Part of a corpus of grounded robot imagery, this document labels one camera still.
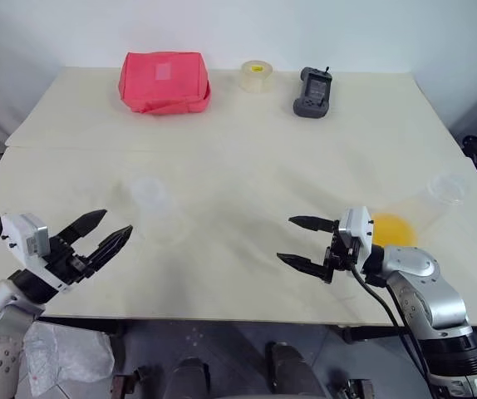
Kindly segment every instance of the floor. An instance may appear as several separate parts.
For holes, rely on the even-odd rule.
[[[116,369],[125,374],[140,366],[151,369],[150,378],[127,399],[161,398],[167,376],[186,357],[200,357],[209,365],[211,397],[269,394],[263,353],[265,344],[271,341],[296,347],[327,391],[332,381],[346,376],[371,379],[376,399],[430,397],[397,337],[348,345],[334,330],[322,325],[131,322],[122,339],[125,350],[117,351]],[[20,378],[16,399],[29,399],[26,362]],[[65,381],[40,399],[104,399],[111,397],[110,387],[110,378],[92,384]]]

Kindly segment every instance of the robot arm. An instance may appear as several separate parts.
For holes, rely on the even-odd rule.
[[[0,281],[0,399],[15,396],[22,340],[48,302],[69,286],[89,278],[124,246],[132,230],[120,229],[102,241],[89,257],[74,254],[71,245],[92,231],[106,211],[82,215],[58,235],[31,214],[3,215],[2,239],[26,267]]]
[[[327,283],[332,282],[334,270],[355,268],[368,284],[388,288],[419,344],[433,395],[440,399],[477,397],[473,330],[462,297],[441,276],[436,259],[418,248],[372,245],[373,221],[365,207],[351,208],[333,222],[308,216],[290,220],[333,236],[323,265],[278,254],[283,262]]]

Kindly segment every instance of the red pouch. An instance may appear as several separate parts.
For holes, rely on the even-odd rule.
[[[211,98],[207,69],[198,52],[129,52],[119,92],[133,112],[156,115],[201,112]]]

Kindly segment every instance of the transparent cup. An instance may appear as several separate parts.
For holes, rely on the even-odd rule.
[[[418,238],[431,225],[463,204],[467,189],[467,182],[460,175],[437,175],[418,193],[372,213],[373,243],[417,245]]]

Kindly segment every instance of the black remote control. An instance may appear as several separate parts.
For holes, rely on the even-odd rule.
[[[332,76],[328,72],[310,68],[302,69],[300,75],[303,81],[302,94],[294,100],[294,113],[305,118],[321,118],[329,110],[329,95],[331,94]]]

